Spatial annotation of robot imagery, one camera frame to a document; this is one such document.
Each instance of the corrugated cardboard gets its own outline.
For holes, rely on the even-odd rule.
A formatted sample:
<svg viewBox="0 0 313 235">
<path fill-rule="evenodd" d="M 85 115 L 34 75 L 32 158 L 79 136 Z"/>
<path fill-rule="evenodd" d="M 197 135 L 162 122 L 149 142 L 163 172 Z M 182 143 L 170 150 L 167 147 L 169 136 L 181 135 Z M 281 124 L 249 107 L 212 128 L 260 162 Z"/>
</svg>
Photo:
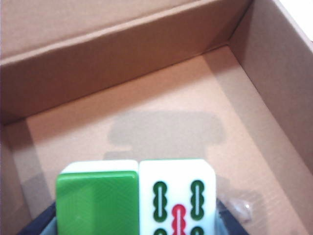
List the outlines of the corrugated cardboard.
<svg viewBox="0 0 313 235">
<path fill-rule="evenodd" d="M 195 1 L 2 57 L 2 121 L 27 117 L 225 43 L 249 2 Z"/>
<path fill-rule="evenodd" d="M 313 43 L 279 1 L 261 0 L 251 5 L 230 39 L 230 46 L 312 173 Z M 276 177 L 313 233 L 312 198 L 303 193 L 306 184 L 302 182 L 306 179 L 300 180 L 302 172 L 291 173 L 294 167 L 287 156 L 284 162 L 270 166 L 273 172 L 280 172 Z"/>
</svg>

